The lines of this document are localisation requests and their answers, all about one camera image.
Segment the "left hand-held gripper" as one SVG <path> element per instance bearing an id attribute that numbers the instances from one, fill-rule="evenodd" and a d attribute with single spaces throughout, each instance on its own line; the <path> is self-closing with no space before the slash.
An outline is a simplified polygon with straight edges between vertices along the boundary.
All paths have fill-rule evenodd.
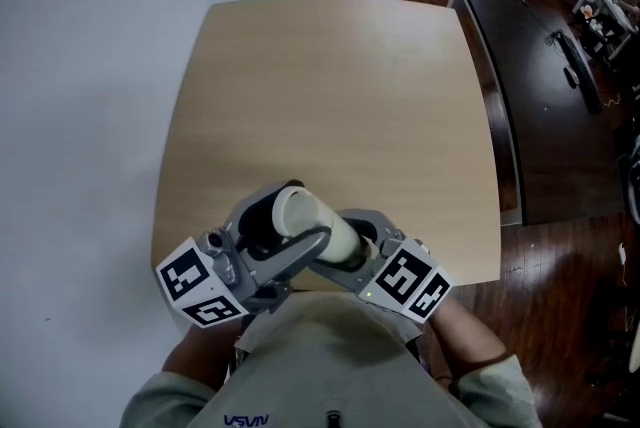
<path id="1" fill-rule="evenodd" d="M 331 239 L 326 226 L 291 238 L 276 231 L 272 210 L 286 187 L 304 183 L 290 179 L 259 189 L 232 209 L 225 230 L 187 238 L 156 267 L 171 308 L 200 328 L 278 309 L 293 293 L 286 282 L 318 258 Z M 247 260 L 240 254 L 244 250 Z"/>

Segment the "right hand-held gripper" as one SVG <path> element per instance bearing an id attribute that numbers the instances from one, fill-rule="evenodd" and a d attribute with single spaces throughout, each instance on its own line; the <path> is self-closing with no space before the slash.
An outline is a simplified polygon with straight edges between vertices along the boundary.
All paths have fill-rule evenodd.
<path id="1" fill-rule="evenodd" d="M 338 215 L 381 256 L 390 257 L 377 272 L 371 259 L 355 267 L 314 260 L 310 270 L 368 304 L 426 322 L 454 286 L 427 247 L 415 239 L 404 240 L 404 233 L 380 211 L 345 209 Z"/>

